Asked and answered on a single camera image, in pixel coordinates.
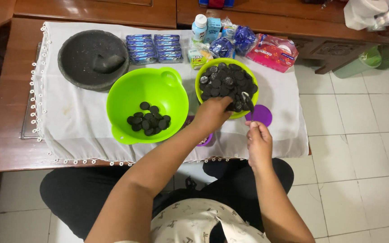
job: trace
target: purple lid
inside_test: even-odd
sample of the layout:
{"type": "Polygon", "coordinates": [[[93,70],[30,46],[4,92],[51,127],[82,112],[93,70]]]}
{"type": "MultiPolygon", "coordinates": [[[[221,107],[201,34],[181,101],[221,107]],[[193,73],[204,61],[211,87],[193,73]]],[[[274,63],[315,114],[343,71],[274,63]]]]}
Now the purple lid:
{"type": "MultiPolygon", "coordinates": [[[[246,120],[251,121],[251,112],[246,114],[246,120]]],[[[255,111],[253,112],[253,120],[269,126],[273,121],[273,114],[271,114],[271,111],[266,106],[256,105],[255,111]]]]}

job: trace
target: white tile floor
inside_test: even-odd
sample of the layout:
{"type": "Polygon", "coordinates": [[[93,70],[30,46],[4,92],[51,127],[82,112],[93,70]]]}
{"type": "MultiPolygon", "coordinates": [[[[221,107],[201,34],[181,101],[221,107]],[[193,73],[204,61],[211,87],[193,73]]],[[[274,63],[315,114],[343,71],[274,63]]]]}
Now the white tile floor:
{"type": "MultiPolygon", "coordinates": [[[[349,79],[296,66],[312,156],[285,159],[294,169],[289,198],[316,243],[389,243],[389,70],[349,79]]],[[[4,173],[0,243],[80,243],[41,201],[49,170],[4,173]]],[[[200,189],[214,181],[202,163],[184,164],[166,187],[200,189]]]]}

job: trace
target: spoon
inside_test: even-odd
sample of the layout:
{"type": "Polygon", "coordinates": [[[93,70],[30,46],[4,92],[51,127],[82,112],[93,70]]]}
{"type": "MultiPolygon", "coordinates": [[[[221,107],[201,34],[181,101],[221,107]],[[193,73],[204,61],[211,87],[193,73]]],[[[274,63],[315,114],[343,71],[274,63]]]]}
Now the spoon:
{"type": "Polygon", "coordinates": [[[255,106],[253,105],[253,102],[251,101],[251,98],[248,93],[241,92],[242,100],[244,103],[249,107],[250,109],[250,115],[251,115],[251,122],[253,122],[253,113],[255,112],[255,106]]]}

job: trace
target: green bowl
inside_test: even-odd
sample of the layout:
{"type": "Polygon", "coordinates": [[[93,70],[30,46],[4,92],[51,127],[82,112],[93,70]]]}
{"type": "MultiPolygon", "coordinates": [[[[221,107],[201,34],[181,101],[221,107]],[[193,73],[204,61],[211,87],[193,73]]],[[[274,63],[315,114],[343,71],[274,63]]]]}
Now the green bowl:
{"type": "Polygon", "coordinates": [[[112,124],[112,135],[122,144],[156,143],[170,138],[182,127],[188,114],[187,92],[181,76],[169,67],[140,68],[120,77],[109,91],[106,111],[112,124]],[[133,131],[127,117],[143,111],[141,102],[159,107],[161,115],[171,117],[169,128],[147,136],[143,130],[133,131]]]}
{"type": "MultiPolygon", "coordinates": [[[[231,64],[231,63],[234,63],[234,64],[237,64],[238,66],[242,67],[242,69],[246,70],[246,72],[253,77],[253,83],[258,85],[258,82],[256,81],[255,75],[251,72],[251,70],[246,65],[242,64],[240,61],[237,61],[237,60],[232,59],[232,58],[217,58],[217,59],[214,59],[214,60],[211,60],[211,61],[207,62],[205,65],[202,66],[202,68],[197,73],[194,87],[196,88],[197,99],[199,100],[199,102],[201,104],[204,101],[201,98],[201,94],[203,93],[203,91],[201,89],[199,89],[199,79],[201,78],[202,74],[204,72],[206,72],[207,68],[209,68],[211,66],[217,66],[221,62],[224,62],[224,63],[226,63],[228,65],[231,64]]],[[[256,91],[256,93],[253,94],[253,97],[251,98],[251,101],[253,102],[253,105],[256,105],[256,102],[258,101],[258,96],[259,96],[259,89],[256,91]]],[[[234,112],[233,115],[230,116],[229,119],[236,119],[236,118],[243,117],[246,114],[248,114],[249,112],[250,111],[234,112]]]]}

